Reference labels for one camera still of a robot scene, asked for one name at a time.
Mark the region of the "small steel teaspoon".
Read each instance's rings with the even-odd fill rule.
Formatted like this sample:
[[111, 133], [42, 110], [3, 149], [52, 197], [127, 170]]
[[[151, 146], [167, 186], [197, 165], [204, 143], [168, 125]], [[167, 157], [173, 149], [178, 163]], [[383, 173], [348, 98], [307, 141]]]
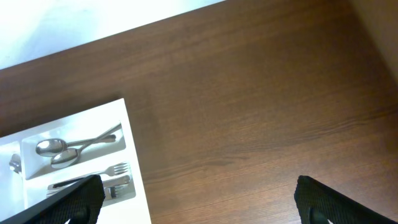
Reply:
[[9, 161], [9, 168], [11, 171], [21, 174], [22, 173], [22, 164], [21, 164], [21, 157], [19, 154], [13, 154]]

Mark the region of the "steel fork horizontal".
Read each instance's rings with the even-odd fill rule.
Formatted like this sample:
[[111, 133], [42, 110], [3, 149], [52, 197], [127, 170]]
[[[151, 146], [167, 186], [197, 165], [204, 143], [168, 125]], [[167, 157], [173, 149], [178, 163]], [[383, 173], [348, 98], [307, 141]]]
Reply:
[[85, 178], [86, 176], [88, 176], [88, 175], [101, 175], [101, 174], [105, 174], [105, 175], [107, 175], [107, 176], [109, 176], [109, 177], [112, 177], [112, 176], [116, 176], [116, 175], [119, 175], [119, 174], [123, 174], [123, 173], [127, 172], [129, 169], [130, 169], [130, 164], [129, 164], [128, 162], [121, 162], [121, 163], [119, 163], [119, 164], [116, 164], [116, 165], [113, 165], [113, 166], [109, 166], [109, 167], [108, 167], [107, 169], [105, 169], [105, 170], [92, 172], [92, 173], [89, 173], [89, 174], [85, 174], [85, 175], [83, 175], [83, 176], [75, 177], [75, 178], [73, 178], [73, 179], [64, 180], [63, 182], [58, 182], [58, 183], [55, 183], [55, 184], [50, 184], [50, 185], [47, 187], [47, 189], [48, 189], [48, 190], [53, 190], [53, 189], [56, 189], [56, 188], [59, 188], [59, 187], [66, 186], [66, 185], [68, 185], [68, 184], [72, 184], [72, 183], [77, 182], [77, 181], [79, 181], [79, 180], [81, 180], [81, 179], [84, 179], [84, 178]]

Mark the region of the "steel fork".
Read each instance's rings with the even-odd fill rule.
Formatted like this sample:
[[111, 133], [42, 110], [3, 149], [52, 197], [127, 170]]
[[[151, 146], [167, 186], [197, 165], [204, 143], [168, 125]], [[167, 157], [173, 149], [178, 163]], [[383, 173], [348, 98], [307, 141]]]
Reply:
[[117, 185], [104, 188], [104, 201], [116, 199], [129, 192], [128, 185]]

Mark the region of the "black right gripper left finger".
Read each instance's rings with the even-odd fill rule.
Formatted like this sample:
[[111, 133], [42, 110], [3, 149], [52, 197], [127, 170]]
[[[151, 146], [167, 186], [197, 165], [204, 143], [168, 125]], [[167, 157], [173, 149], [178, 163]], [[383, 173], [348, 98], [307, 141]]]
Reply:
[[101, 177], [89, 175], [2, 224], [96, 224], [105, 192]]

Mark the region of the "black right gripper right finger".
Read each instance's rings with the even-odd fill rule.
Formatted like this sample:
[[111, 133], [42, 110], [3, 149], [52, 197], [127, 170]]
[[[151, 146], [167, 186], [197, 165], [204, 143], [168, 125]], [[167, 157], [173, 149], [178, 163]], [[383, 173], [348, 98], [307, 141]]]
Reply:
[[307, 175], [298, 177], [294, 200], [302, 224], [397, 224]]

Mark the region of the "steel tablespoon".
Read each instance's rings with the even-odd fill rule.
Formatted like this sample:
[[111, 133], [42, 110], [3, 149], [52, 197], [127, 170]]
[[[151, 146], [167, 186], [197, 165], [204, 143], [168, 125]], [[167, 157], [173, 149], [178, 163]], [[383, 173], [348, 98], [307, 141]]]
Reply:
[[117, 124], [115, 127], [107, 130], [106, 132], [99, 135], [98, 137], [96, 137], [92, 140], [89, 140], [86, 144], [82, 145], [82, 147], [79, 149], [68, 148], [66, 151], [63, 151], [59, 155], [51, 158], [50, 166], [54, 169], [63, 169], [68, 166], [74, 165], [80, 159], [82, 150], [86, 149], [87, 147], [91, 146], [94, 143], [100, 142], [102, 139], [104, 139], [108, 135], [121, 129], [121, 127], [122, 127], [121, 123]]
[[43, 157], [52, 157], [56, 156], [57, 154], [60, 154], [68, 147], [82, 146], [90, 141], [91, 139], [74, 141], [74, 142], [66, 142], [60, 138], [47, 139], [39, 142], [36, 145], [35, 152]]

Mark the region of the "steel fork slanted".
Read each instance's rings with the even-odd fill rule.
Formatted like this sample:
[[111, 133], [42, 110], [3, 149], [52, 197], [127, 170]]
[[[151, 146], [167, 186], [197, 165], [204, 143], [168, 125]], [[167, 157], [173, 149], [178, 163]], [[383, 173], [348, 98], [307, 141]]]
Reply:
[[[104, 188], [109, 188], [109, 187], [115, 187], [117, 185], [128, 184], [128, 183], [130, 183], [130, 180], [131, 180], [131, 178], [130, 178], [129, 175], [124, 175], [124, 176], [119, 177], [117, 179], [105, 180], [105, 181], [102, 182], [102, 184], [103, 184]], [[47, 194], [46, 194], [46, 197], [50, 197], [50, 196], [56, 194], [57, 192], [65, 189], [65, 188], [67, 188], [67, 187], [69, 187], [71, 185], [72, 184], [68, 184], [66, 186], [56, 188], [55, 190], [48, 190]]]

